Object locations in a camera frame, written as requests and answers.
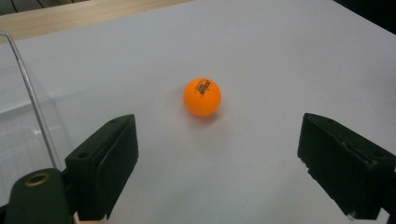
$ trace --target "wooden surface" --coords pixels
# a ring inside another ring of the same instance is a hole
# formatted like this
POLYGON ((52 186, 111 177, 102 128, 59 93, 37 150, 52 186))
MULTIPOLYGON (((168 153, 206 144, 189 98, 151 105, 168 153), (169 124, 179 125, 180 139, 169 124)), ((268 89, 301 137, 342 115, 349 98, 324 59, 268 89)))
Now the wooden surface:
POLYGON ((0 29, 24 39, 191 0, 91 0, 0 16, 0 29))

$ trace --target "acrylic box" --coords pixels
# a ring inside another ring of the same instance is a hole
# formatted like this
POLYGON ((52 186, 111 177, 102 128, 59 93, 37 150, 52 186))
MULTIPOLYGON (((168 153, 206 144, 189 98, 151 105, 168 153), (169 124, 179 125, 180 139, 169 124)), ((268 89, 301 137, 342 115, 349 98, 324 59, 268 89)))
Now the acrylic box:
POLYGON ((35 170, 64 168, 71 152, 56 104, 46 93, 12 38, 0 31, 0 206, 15 181, 35 170))

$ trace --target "black plastic part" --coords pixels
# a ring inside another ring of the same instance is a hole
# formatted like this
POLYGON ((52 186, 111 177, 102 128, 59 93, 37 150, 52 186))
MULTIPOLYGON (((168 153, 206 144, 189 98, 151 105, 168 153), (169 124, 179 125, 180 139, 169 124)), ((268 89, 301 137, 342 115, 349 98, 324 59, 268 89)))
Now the black plastic part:
POLYGON ((109 218, 137 158, 134 115, 109 121, 67 156, 81 220, 109 218))
POLYGON ((7 206, 6 224, 20 223, 72 223, 58 170, 39 170, 14 184, 7 206))
POLYGON ((334 1, 396 35, 396 3, 394 0, 334 1))
POLYGON ((395 156, 334 120, 305 114, 298 157, 346 215, 376 219, 395 156))

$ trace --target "ball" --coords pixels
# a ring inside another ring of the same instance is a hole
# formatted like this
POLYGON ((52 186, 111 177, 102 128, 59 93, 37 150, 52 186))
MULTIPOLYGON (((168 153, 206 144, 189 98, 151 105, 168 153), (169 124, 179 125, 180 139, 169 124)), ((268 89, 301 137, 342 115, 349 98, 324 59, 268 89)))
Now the ball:
POLYGON ((199 77, 187 84, 183 102, 195 116, 206 117, 216 112, 221 101, 219 86, 207 77, 199 77))

